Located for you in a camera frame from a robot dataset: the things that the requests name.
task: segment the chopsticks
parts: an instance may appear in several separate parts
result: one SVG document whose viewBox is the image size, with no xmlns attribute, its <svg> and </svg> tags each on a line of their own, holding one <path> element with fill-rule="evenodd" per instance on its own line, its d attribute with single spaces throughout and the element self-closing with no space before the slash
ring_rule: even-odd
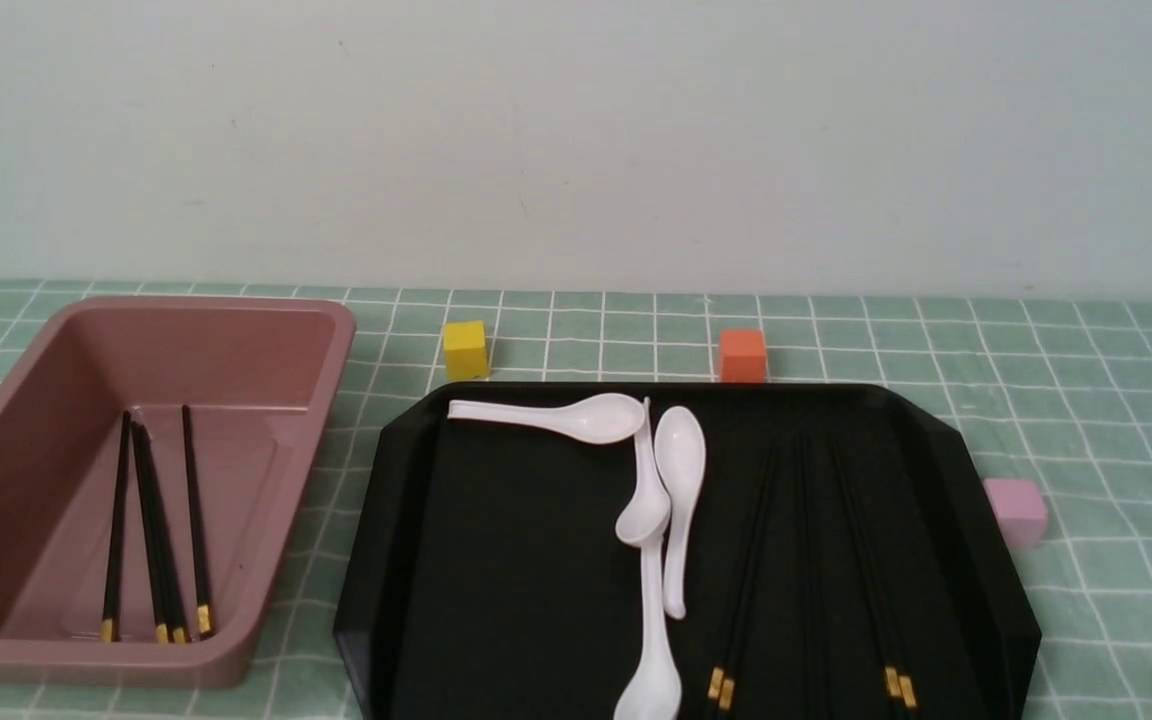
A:
<svg viewBox="0 0 1152 720">
<path fill-rule="evenodd" d="M 189 538 L 194 545 L 194 588 L 198 611 L 198 638 L 211 637 L 211 574 L 207 571 L 207 546 L 202 532 L 202 501 L 198 498 L 198 468 L 194 455 L 194 415 L 189 406 L 180 407 L 180 424 L 184 429 L 184 478 L 189 495 Z"/>
<path fill-rule="evenodd" d="M 764 538 L 767 537 L 768 508 L 772 506 L 772 491 L 776 486 L 774 473 L 780 461 L 780 447 L 768 449 L 767 460 L 763 465 L 763 478 L 759 482 L 758 500 L 751 507 L 750 520 L 745 523 L 745 537 L 741 539 L 740 583 L 733 584 L 727 598 L 727 649 L 722 661 L 714 666 L 708 675 L 710 700 L 717 705 L 707 705 L 708 717 L 719 717 L 732 712 L 733 698 L 736 694 L 736 676 L 745 646 L 745 635 L 749 628 L 750 607 L 755 605 L 755 584 L 758 582 L 759 561 L 763 555 Z"/>
<path fill-rule="evenodd" d="M 865 602 L 869 606 L 869 620 L 878 643 L 879 662 L 882 662 L 882 687 L 892 699 L 896 717 L 914 717 L 918 712 L 918 698 L 914 694 L 914 680 L 905 664 L 904 646 L 895 620 L 888 607 L 888 594 L 878 571 L 874 558 L 873 538 L 869 537 L 865 525 L 863 500 L 856 487 L 847 477 L 846 456 L 836 442 L 831 442 L 833 469 L 836 471 L 838 486 L 842 491 L 842 500 L 847 515 L 847 526 L 851 530 L 852 548 L 861 569 L 861 578 L 865 588 Z"/>
<path fill-rule="evenodd" d="M 215 632 L 211 616 L 211 582 L 207 551 L 202 528 L 202 502 L 198 492 L 198 462 L 194 447 L 194 415 L 189 406 L 180 407 L 183 429 L 185 492 L 189 500 L 189 541 L 194 551 L 194 582 L 198 614 L 198 638 Z M 123 412 L 119 432 L 118 471 L 114 480 L 114 511 L 109 530 L 109 560 L 105 569 L 105 602 L 101 614 L 101 642 L 120 642 L 119 606 L 122 602 L 123 543 L 127 516 L 128 460 L 136 469 L 136 487 L 141 497 L 141 526 L 145 532 L 145 560 L 150 571 L 150 600 L 154 609 L 154 637 L 160 644 L 188 643 L 184 602 L 180 597 L 180 577 L 172 536 L 162 501 L 162 488 L 150 448 L 145 425 Z"/>
<path fill-rule="evenodd" d="M 156 615 L 156 626 L 165 626 L 170 629 L 170 639 L 174 643 L 188 643 L 189 632 L 184 624 L 184 602 L 180 600 L 180 577 L 175 558 L 172 552 L 172 539 L 169 537 L 168 520 L 162 507 L 162 492 L 159 487 L 159 473 L 154 465 L 154 455 L 150 450 L 150 433 L 145 425 L 132 423 L 132 441 L 136 444 L 137 477 L 145 478 L 145 484 L 141 486 L 141 516 L 143 520 L 147 515 L 146 524 L 146 551 L 147 544 L 154 543 L 154 550 L 147 551 L 150 558 L 150 584 L 154 585 L 157 564 L 157 596 L 162 602 L 162 623 Z"/>
<path fill-rule="evenodd" d="M 145 429 L 132 423 L 132 447 L 136 450 L 136 487 L 141 493 L 141 524 L 145 529 L 145 558 L 150 568 L 150 597 L 154 604 L 154 638 L 159 644 L 172 642 L 168 632 L 168 600 L 162 559 L 159 521 L 157 521 L 154 488 L 151 488 L 151 475 L 147 469 L 147 444 L 142 438 Z"/>
<path fill-rule="evenodd" d="M 105 607 L 101 614 L 101 642 L 119 642 L 118 613 L 123 593 L 123 536 L 127 518 L 127 441 L 132 415 L 123 410 L 123 427 L 118 434 L 118 470 L 114 473 L 114 515 L 109 522 L 109 560 L 105 564 Z"/>
</svg>

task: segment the white spoon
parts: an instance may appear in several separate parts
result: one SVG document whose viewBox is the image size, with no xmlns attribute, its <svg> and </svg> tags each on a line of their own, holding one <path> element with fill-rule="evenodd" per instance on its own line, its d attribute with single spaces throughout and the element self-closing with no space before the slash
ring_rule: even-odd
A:
<svg viewBox="0 0 1152 720">
<path fill-rule="evenodd" d="M 660 484 L 657 472 L 655 453 L 652 450 L 652 419 L 650 397 L 643 399 L 643 425 L 634 433 L 634 460 L 637 465 L 637 483 L 634 497 L 616 518 L 616 537 L 630 547 L 643 547 L 652 536 L 659 543 L 664 529 L 669 523 L 669 493 Z"/>
<path fill-rule="evenodd" d="M 563 407 L 500 406 L 497 402 L 453 400 L 448 419 L 487 420 L 552 430 L 591 445 L 620 442 L 643 425 L 646 414 L 634 397 L 617 392 L 585 397 Z"/>
<path fill-rule="evenodd" d="M 664 628 L 660 600 L 660 533 L 647 538 L 641 551 L 643 577 L 643 655 L 639 669 L 616 703 L 612 720 L 673 720 L 682 703 L 682 680 L 673 666 L 669 635 Z"/>
<path fill-rule="evenodd" d="M 674 406 L 657 423 L 657 468 L 669 491 L 672 505 L 669 546 L 664 556 L 664 611 L 675 620 L 687 615 L 682 602 L 682 571 L 687 561 L 687 537 L 691 515 L 705 479 L 705 433 L 691 410 Z"/>
</svg>

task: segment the pink block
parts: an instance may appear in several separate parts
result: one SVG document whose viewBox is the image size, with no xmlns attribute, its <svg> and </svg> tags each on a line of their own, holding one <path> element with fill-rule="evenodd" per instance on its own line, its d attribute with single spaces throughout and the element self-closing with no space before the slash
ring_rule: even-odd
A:
<svg viewBox="0 0 1152 720">
<path fill-rule="evenodd" d="M 984 493 L 990 497 L 1002 539 L 1011 550 L 1038 547 L 1047 533 L 1047 505 L 1033 480 L 987 478 Z"/>
</svg>

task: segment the yellow block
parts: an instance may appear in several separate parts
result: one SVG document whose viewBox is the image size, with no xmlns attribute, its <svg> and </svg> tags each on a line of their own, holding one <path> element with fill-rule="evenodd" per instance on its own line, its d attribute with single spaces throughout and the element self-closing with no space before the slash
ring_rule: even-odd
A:
<svg viewBox="0 0 1152 720">
<path fill-rule="evenodd" d="M 449 381 L 488 377 L 488 333 L 483 320 L 445 324 L 444 359 Z"/>
</svg>

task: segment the green checkered tablecloth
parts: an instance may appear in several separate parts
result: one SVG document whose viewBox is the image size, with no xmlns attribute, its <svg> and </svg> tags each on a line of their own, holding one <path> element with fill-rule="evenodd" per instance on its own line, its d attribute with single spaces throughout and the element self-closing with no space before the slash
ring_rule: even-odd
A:
<svg viewBox="0 0 1152 720">
<path fill-rule="evenodd" d="M 0 379 L 47 316 L 103 293 L 316 297 L 357 318 L 247 682 L 225 692 L 0 685 L 0 717 L 357 717 L 329 637 L 380 427 L 444 382 L 439 331 L 484 320 L 493 379 L 707 381 L 728 327 L 776 382 L 878 382 L 963 430 L 982 475 L 1052 510 L 1015 556 L 1046 638 L 1025 717 L 1152 719 L 1152 304 L 0 281 Z"/>
</svg>

